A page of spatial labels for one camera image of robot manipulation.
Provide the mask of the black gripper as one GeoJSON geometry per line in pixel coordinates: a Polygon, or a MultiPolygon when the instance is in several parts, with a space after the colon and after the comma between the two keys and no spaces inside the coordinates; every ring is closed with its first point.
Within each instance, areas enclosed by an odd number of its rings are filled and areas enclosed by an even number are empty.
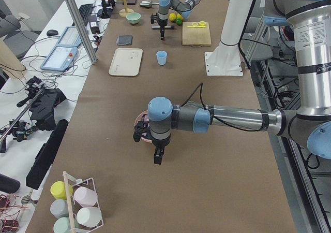
{"type": "Polygon", "coordinates": [[[162,163],[163,150],[170,143],[171,131],[165,133],[157,133],[151,130],[152,143],[156,147],[154,153],[154,164],[162,163]]]}
{"type": "Polygon", "coordinates": [[[165,26],[167,26],[167,14],[158,14],[158,24],[160,26],[160,39],[164,40],[165,26]]]}

